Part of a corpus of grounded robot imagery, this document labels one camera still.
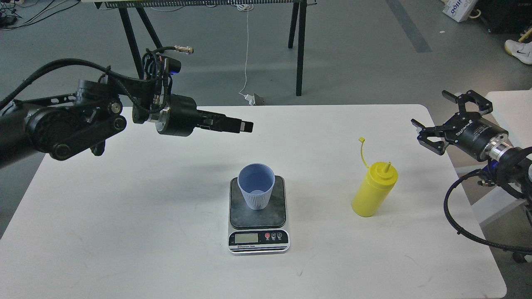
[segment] white bag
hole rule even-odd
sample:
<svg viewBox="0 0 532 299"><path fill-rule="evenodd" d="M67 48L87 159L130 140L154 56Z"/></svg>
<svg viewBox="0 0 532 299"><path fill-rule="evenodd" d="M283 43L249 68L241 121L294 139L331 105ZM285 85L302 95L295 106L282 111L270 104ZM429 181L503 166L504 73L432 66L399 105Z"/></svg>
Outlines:
<svg viewBox="0 0 532 299"><path fill-rule="evenodd" d="M456 22L465 21L473 10L477 0L449 0L443 8L443 13Z"/></svg>

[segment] bottle nozzle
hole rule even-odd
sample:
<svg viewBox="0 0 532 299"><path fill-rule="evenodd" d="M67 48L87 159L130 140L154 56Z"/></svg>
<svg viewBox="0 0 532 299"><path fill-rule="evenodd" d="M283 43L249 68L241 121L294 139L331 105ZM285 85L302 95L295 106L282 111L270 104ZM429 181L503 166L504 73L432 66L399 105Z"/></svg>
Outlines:
<svg viewBox="0 0 532 299"><path fill-rule="evenodd" d="M390 166L392 166L392 163L391 163L391 162L388 162L388 164L386 165L386 167L384 167L384 173L387 173L388 170L390 170Z"/></svg>

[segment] ribbed cup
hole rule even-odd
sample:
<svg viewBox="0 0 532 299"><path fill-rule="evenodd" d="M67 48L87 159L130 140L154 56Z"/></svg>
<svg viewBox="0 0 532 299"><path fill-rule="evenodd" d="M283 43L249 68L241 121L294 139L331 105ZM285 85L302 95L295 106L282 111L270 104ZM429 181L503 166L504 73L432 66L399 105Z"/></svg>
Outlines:
<svg viewBox="0 0 532 299"><path fill-rule="evenodd" d="M237 182L247 206L262 210L270 201L275 175L271 168L264 164L250 164L242 168Z"/></svg>

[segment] black table leg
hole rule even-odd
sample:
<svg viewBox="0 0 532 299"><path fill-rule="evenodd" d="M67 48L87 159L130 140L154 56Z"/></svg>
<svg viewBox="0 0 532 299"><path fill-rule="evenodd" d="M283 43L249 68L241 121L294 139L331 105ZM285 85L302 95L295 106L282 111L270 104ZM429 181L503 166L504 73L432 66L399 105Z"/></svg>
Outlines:
<svg viewBox="0 0 532 299"><path fill-rule="evenodd" d="M152 38L153 43L155 44L155 47L161 48L163 45L161 44L161 41L159 40L157 33L155 33L155 29L153 29L152 23L149 21L146 11L144 10L144 8L138 7L137 12L138 12L138 15L140 16L140 19L142 20L142 23L144 23L146 30L148 30L149 36Z"/></svg>
<svg viewBox="0 0 532 299"><path fill-rule="evenodd" d="M120 12L120 18L122 19L124 31L126 32L126 37L128 38L129 49L131 50L131 55L133 56L133 61L135 62L135 68L137 69L138 77L143 79L144 70L142 69L142 60L140 59L137 41L135 40L133 27L131 26L131 21L129 20L128 11L127 9L118 9L118 11Z"/></svg>
<svg viewBox="0 0 532 299"><path fill-rule="evenodd" d="M294 36L296 34L297 12L299 11L299 2L294 2L292 8L292 21L290 22L290 35L288 36L288 48L294 47Z"/></svg>
<svg viewBox="0 0 532 299"><path fill-rule="evenodd" d="M297 77L296 96L301 96L303 85L303 55L305 53L306 0L300 4L300 27L297 33Z"/></svg>

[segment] yellow bottle cap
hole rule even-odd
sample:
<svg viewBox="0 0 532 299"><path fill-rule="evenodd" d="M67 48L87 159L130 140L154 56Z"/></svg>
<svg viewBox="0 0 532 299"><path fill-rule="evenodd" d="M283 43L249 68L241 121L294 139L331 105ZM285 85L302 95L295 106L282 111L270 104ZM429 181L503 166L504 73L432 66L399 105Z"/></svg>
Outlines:
<svg viewBox="0 0 532 299"><path fill-rule="evenodd" d="M375 188L388 190L397 182L398 173L391 162L375 162L368 171L368 183Z"/></svg>

